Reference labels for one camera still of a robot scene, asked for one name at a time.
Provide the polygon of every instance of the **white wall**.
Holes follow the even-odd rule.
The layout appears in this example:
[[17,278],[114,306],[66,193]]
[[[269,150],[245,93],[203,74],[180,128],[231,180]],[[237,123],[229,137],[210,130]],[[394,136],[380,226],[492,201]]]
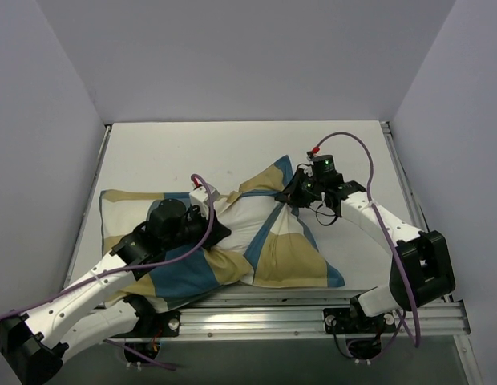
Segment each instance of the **white wall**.
[[497,383],[497,0],[457,0],[393,126],[449,242],[486,383]]
[[61,287],[103,131],[38,4],[0,0],[0,313]]
[[107,123],[385,119],[454,0],[38,0]]

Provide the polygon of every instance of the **screw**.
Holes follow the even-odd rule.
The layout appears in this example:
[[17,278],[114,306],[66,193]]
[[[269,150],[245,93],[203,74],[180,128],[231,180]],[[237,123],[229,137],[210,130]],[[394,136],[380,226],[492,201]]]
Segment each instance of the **screw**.
[[168,321],[168,329],[170,330],[177,330],[179,329],[179,319],[177,318],[172,318],[170,321]]
[[393,325],[394,324],[393,315],[390,313],[384,314],[384,321],[386,321],[386,325]]
[[325,317],[325,324],[327,326],[335,326],[336,325],[336,317],[334,317],[332,314],[328,315]]

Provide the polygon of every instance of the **white tabletop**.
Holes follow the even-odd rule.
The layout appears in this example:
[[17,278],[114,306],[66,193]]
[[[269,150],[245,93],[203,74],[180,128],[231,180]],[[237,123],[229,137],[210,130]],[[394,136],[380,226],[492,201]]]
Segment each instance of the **white tabletop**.
[[[71,282],[102,257],[99,194],[115,188],[133,192],[187,192],[189,176],[200,174],[220,193],[230,193],[273,161],[289,155],[293,167],[322,137],[351,132],[370,149],[375,163],[374,199],[410,221],[390,152],[378,121],[192,122],[114,124],[79,240]],[[357,142],[336,136],[321,147],[334,156],[345,180],[366,185],[368,160]],[[321,254],[345,278],[337,290],[368,290],[387,281],[390,256],[351,223],[323,227],[309,210],[301,219],[311,228]]]

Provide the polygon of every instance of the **folded fabric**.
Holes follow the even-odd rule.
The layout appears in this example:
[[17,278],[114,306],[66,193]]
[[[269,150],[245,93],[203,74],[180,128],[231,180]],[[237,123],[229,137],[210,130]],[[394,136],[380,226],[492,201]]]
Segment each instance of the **folded fabric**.
[[[293,176],[291,162],[281,157],[263,172],[245,181],[238,191],[220,195],[216,215],[232,234],[210,250],[199,249],[175,264],[154,269],[118,293],[148,297],[158,311],[172,310],[224,285],[243,282],[260,287],[339,287],[342,275],[317,251],[309,228],[298,210],[274,200]],[[148,219],[162,199],[189,205],[188,192],[103,191],[103,253],[121,237]],[[185,245],[167,252],[170,261],[189,251]]]

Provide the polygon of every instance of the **cloth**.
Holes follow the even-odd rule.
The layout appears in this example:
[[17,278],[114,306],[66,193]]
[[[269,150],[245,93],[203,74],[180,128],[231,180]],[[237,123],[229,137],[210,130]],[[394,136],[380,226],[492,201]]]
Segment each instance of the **cloth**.
[[[199,249],[183,261],[152,270],[111,301],[127,294],[140,294],[161,312],[236,282],[276,288],[343,286],[342,275],[319,254],[298,210],[274,200],[292,176],[291,162],[283,156],[242,183],[237,191],[220,195],[214,202],[215,211],[220,223],[232,230],[229,237],[209,251]],[[146,221],[166,198],[179,199],[187,206],[190,203],[188,192],[103,191],[103,253]],[[179,257],[192,247],[170,250],[166,260]]]

